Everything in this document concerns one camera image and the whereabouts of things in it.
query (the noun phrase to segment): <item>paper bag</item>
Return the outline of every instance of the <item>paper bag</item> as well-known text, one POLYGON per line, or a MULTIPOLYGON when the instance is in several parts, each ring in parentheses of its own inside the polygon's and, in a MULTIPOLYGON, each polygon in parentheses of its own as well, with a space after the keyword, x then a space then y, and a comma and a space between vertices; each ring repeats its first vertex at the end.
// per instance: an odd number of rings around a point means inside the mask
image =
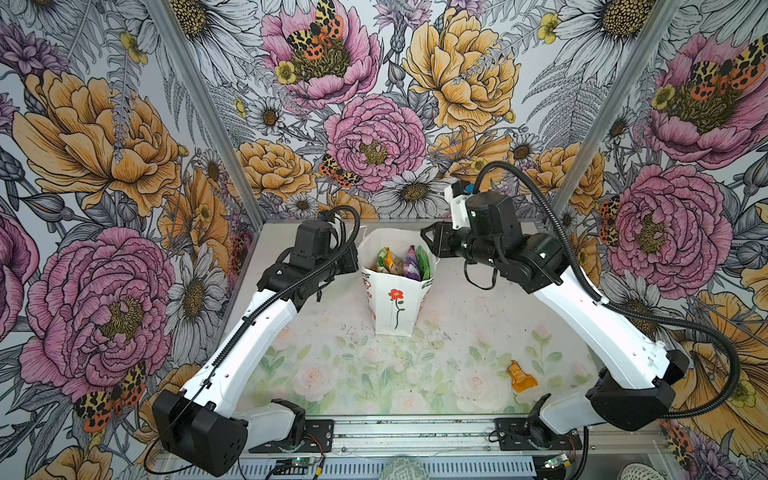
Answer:
POLYGON ((380 335, 413 335, 416 317, 422 303, 432 286, 438 259, 429 251, 417 230, 399 230, 396 228, 377 228, 363 239, 357 247, 357 260, 362 273, 362 283, 366 287, 368 305, 380 335), (429 256, 431 276, 417 282, 404 276, 378 273, 370 267, 376 263, 376 256, 383 247, 403 258, 408 248, 421 245, 429 256))

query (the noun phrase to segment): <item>patterned round object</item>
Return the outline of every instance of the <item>patterned round object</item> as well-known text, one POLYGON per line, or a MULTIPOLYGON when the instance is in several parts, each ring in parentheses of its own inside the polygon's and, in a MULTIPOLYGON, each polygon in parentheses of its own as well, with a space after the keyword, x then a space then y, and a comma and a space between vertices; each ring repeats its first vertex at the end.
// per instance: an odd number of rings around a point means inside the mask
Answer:
POLYGON ((424 468, 413 458, 395 458, 382 472, 381 480, 429 480, 424 468))
POLYGON ((631 463, 621 469, 618 480, 664 480, 664 476, 643 463, 631 463))

